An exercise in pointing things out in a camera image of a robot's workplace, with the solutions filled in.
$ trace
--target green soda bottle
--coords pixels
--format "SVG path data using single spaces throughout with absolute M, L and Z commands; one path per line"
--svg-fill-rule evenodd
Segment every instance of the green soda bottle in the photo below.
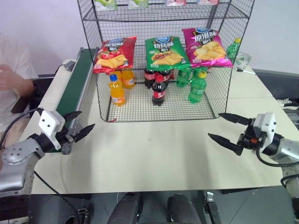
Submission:
M 178 71 L 177 87 L 184 87 L 189 82 L 189 77 L 193 72 L 193 68 L 184 68 Z
M 227 50 L 228 58 L 231 60 L 232 63 L 235 62 L 235 57 L 237 56 L 240 43 L 241 43 L 241 38 L 235 38 L 235 41 L 228 47 Z
M 206 75 L 207 75 L 206 71 L 199 72 L 198 76 L 195 77 L 195 79 L 191 83 L 191 89 L 190 89 L 190 93 L 189 93 L 189 96 L 188 96 L 188 100 L 192 104 L 198 103 L 202 98 L 202 94 L 204 94 L 204 92 L 205 92 L 205 89 L 206 89 L 206 80 L 205 80 Z
M 190 80 L 190 83 L 193 82 L 193 80 L 198 77 L 198 75 L 199 75 L 199 73 L 201 71 L 207 72 L 207 67 L 198 67 L 198 68 L 195 68 L 194 72 L 193 72 L 192 79 Z

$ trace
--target person's arm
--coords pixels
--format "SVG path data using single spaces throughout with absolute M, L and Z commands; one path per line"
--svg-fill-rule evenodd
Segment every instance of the person's arm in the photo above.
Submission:
M 14 73 L 8 65 L 0 64 L 0 90 L 13 90 L 21 97 L 29 97 L 34 90 L 31 79 Z

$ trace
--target metal wire rack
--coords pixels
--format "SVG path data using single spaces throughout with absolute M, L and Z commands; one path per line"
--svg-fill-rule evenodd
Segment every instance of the metal wire rack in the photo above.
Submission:
M 163 0 L 149 0 L 149 7 L 139 10 L 130 10 L 127 0 L 116 1 L 117 10 L 99 12 L 93 0 L 78 0 L 89 49 L 100 47 L 101 41 L 137 36 L 133 67 L 136 86 L 126 90 L 125 105 L 118 107 L 111 102 L 109 77 L 96 75 L 101 118 L 107 122 L 214 119 L 225 112 L 232 69 L 220 67 L 210 70 L 206 92 L 199 104 L 188 101 L 190 85 L 178 88 L 173 81 L 167 87 L 162 106 L 153 106 L 151 92 L 143 83 L 144 41 L 173 35 L 185 46 L 182 29 L 204 27 L 219 30 L 226 49 L 236 37 L 243 38 L 254 0 L 220 0 L 217 6 L 201 6 L 195 0 L 187 0 L 186 6 L 181 7 L 168 7 Z

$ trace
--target person's hand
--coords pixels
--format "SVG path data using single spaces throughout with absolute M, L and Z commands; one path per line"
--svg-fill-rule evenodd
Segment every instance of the person's hand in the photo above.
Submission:
M 23 78 L 15 74 L 8 65 L 0 64 L 0 90 L 11 90 L 22 81 Z

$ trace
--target table surface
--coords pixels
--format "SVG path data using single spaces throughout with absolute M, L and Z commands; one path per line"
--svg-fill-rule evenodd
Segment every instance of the table surface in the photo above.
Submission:
M 70 76 L 70 72 L 60 67 L 41 102 L 44 109 L 56 109 L 57 99 L 61 98 Z M 96 77 L 92 76 L 79 118 L 82 126 L 95 123 L 95 128 L 73 145 L 70 155 L 46 154 L 36 165 L 39 175 L 58 192 L 236 189 L 280 185 L 280 168 L 262 164 L 246 149 L 237 156 L 207 135 L 222 135 L 236 143 L 245 126 L 222 118 L 106 123 L 100 118 L 95 83 Z M 233 72 L 227 112 L 248 118 L 273 112 L 278 124 L 277 133 L 292 140 L 299 139 L 296 127 L 256 75 Z M 21 140 L 40 133 L 38 120 L 39 116 L 34 114 Z M 52 191 L 35 178 L 32 193 L 52 194 Z

